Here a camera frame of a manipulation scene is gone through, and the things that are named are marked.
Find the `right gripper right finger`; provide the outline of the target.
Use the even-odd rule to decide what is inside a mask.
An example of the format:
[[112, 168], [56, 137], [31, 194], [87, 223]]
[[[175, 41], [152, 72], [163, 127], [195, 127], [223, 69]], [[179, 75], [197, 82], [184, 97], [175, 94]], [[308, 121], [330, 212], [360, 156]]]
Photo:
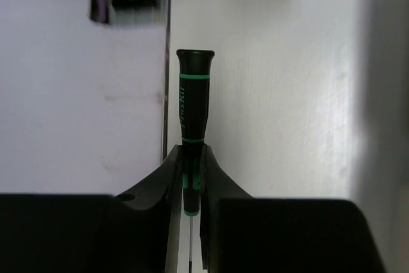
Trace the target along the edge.
[[200, 239], [208, 272], [384, 272], [362, 211], [347, 199], [255, 198], [201, 155]]

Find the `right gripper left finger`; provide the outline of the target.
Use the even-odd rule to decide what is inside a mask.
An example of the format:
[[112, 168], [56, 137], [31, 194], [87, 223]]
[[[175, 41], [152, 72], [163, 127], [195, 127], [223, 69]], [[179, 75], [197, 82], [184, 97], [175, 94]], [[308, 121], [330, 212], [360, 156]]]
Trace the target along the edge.
[[181, 148], [117, 196], [2, 194], [2, 272], [176, 272]]

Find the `black precision screwdriver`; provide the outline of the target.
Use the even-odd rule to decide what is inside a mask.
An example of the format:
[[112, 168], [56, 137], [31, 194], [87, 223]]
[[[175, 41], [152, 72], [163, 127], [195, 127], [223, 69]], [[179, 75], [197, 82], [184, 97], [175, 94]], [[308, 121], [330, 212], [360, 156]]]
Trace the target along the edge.
[[178, 49], [178, 103], [182, 141], [183, 212], [189, 217], [189, 268], [192, 272], [194, 217], [200, 211], [200, 159], [205, 143], [214, 51]]

